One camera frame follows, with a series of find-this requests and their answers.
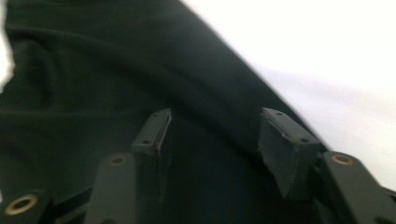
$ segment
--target screw hole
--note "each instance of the screw hole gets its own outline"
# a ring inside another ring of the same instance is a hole
[[[306,139],[306,138],[302,138],[302,139],[300,139],[300,142],[302,142],[302,143],[309,143],[309,140]]]
[[[124,162],[125,162],[125,159],[123,157],[117,156],[117,157],[111,158],[109,164],[113,165],[113,166],[116,166],[116,165],[121,165]]]
[[[343,165],[352,165],[353,164],[353,160],[350,159],[349,157],[344,156],[344,155],[333,155],[332,159],[335,162],[338,162]]]
[[[9,216],[15,216],[20,213],[24,213],[31,209],[37,203],[37,197],[35,195],[25,195],[12,202],[7,208],[5,213]]]

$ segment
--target dark green fabric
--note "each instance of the dark green fabric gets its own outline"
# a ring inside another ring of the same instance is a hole
[[[176,0],[8,0],[0,189],[88,188],[149,114],[172,108],[164,223],[307,223],[257,153],[262,107],[290,109]]]

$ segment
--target black fabric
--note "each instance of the black fabric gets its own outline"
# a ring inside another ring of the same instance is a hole
[[[172,108],[164,223],[308,223],[257,153],[262,107],[297,119],[176,0],[8,0],[16,63],[0,95],[0,189],[61,203]]]

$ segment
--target metal grommet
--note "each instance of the metal grommet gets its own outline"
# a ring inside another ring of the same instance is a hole
[[[341,155],[341,154],[333,155],[332,159],[335,162],[343,164],[343,165],[352,165],[353,164],[353,160],[352,159],[350,159],[347,156]]]
[[[19,199],[15,200],[12,202],[7,208],[6,208],[6,215],[9,216],[15,216],[20,213],[24,213],[27,210],[31,209],[35,204],[37,203],[38,199],[35,195],[29,194],[20,197]]]
[[[122,156],[115,156],[111,158],[110,161],[108,162],[108,164],[112,166],[122,165],[123,163],[125,163],[125,158]]]

